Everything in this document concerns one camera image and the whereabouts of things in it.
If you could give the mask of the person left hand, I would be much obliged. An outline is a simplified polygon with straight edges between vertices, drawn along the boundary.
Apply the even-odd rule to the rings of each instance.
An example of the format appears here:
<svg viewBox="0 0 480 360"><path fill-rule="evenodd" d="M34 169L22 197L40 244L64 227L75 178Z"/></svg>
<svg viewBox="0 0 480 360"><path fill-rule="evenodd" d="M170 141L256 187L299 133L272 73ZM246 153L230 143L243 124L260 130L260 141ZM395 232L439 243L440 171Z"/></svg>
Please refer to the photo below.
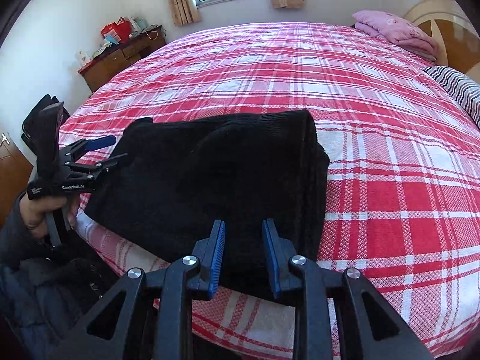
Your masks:
<svg viewBox="0 0 480 360"><path fill-rule="evenodd" d="M67 221L74 228L77 225L77 212L80 207L80 196L72 197L42 197L38 200L30 200L24 195L19 201L19 211L25 227L32 236L40 240L48 234L45 217L51 211L68 207Z"/></svg>

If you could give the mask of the dark sleeve forearm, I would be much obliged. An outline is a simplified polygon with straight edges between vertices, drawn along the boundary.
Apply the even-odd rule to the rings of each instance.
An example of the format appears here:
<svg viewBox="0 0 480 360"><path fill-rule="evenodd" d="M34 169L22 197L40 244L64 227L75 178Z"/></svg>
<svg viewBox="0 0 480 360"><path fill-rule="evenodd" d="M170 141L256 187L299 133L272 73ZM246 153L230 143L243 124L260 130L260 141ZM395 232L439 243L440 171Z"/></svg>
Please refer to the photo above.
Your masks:
<svg viewBox="0 0 480 360"><path fill-rule="evenodd" d="M66 258L55 258L48 234L37 240L24 225L24 195L1 228L1 316L12 334L1 356L13 359L19 348L29 359L48 359L118 276L76 232Z"/></svg>

